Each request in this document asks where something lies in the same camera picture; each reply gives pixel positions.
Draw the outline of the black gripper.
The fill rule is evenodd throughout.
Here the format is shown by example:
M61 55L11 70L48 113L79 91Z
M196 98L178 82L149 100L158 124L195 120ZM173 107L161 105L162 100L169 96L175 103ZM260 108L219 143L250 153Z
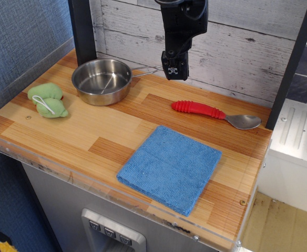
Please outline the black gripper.
M173 69L167 56L179 56L180 79L187 80L192 39L207 32L208 1L161 1L160 8L165 30L165 51L161 55L163 71L171 80Z

